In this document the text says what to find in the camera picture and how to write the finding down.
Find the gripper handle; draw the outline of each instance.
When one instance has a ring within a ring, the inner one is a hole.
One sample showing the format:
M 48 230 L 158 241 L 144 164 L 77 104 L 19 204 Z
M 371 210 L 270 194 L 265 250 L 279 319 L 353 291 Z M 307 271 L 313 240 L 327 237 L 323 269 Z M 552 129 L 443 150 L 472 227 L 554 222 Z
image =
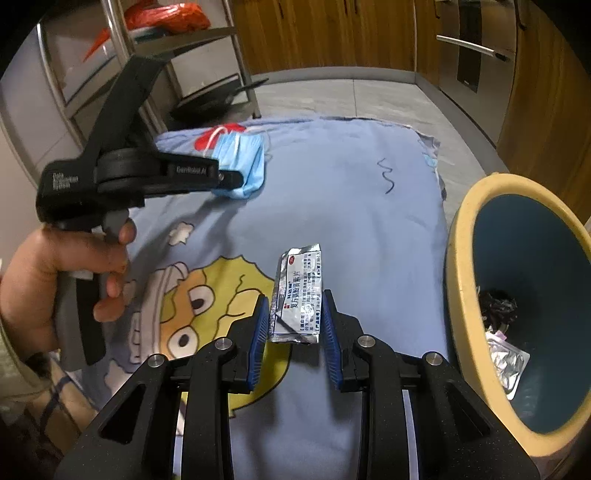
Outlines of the gripper handle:
M 128 218 L 127 210 L 105 215 L 102 229 L 106 242 L 119 241 L 119 231 Z M 61 366 L 68 372 L 93 365 L 105 356 L 105 337 L 102 325 L 94 318 L 93 308 L 106 297 L 107 276 L 86 270 L 58 275 L 54 324 Z

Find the gray tile floor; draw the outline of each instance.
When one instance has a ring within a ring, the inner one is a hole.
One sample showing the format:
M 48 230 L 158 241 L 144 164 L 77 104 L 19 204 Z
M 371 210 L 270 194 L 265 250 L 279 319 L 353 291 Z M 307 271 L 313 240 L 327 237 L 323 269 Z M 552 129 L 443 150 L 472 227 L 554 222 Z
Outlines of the gray tile floor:
M 410 125 L 440 142 L 443 207 L 450 225 L 464 195 L 485 176 L 476 158 L 440 110 L 416 86 L 374 80 L 309 80 L 263 85 L 256 90 L 263 116 L 342 115 Z

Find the finger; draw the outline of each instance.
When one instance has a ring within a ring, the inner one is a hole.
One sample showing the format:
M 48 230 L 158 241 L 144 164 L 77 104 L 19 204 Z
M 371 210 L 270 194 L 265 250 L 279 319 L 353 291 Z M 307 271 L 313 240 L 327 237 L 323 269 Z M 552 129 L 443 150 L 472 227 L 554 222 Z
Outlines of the finger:
M 47 273 L 90 270 L 123 272 L 127 252 L 121 244 L 108 244 L 87 232 L 63 232 L 44 225 L 33 236 L 39 267 Z
M 123 292 L 123 284 L 122 274 L 110 273 L 106 282 L 107 295 L 113 299 L 117 298 Z
M 123 297 L 106 298 L 96 303 L 92 313 L 97 322 L 114 322 L 125 310 Z
M 119 231 L 119 243 L 121 245 L 130 244 L 135 240 L 135 235 L 137 234 L 137 229 L 135 227 L 135 223 L 133 220 L 128 219 L 125 222 L 124 226 L 121 227 Z

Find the yellow bin rim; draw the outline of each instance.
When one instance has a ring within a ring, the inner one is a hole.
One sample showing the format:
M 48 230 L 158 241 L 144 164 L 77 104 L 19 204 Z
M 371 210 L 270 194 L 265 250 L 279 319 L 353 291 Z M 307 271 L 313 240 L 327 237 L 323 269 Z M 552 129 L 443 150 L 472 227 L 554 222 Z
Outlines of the yellow bin rim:
M 481 208 L 505 194 L 532 198 L 552 210 L 574 233 L 589 261 L 591 237 L 574 213 L 551 191 L 525 177 L 508 173 L 492 174 L 477 182 L 460 205 L 450 230 L 446 259 L 447 296 L 462 374 L 528 455 L 547 457 L 565 448 L 579 434 L 591 414 L 591 391 L 564 425 L 553 432 L 537 433 L 519 419 L 496 377 L 476 294 L 472 241 Z

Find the oven window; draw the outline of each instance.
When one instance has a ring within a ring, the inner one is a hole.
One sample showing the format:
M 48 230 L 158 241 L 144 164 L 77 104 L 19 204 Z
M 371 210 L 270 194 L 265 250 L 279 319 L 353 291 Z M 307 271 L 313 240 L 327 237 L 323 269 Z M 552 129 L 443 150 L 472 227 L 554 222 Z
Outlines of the oven window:
M 460 40 L 482 45 L 482 14 L 480 0 L 459 0 Z M 470 90 L 478 91 L 481 54 L 460 47 L 457 62 L 457 80 Z

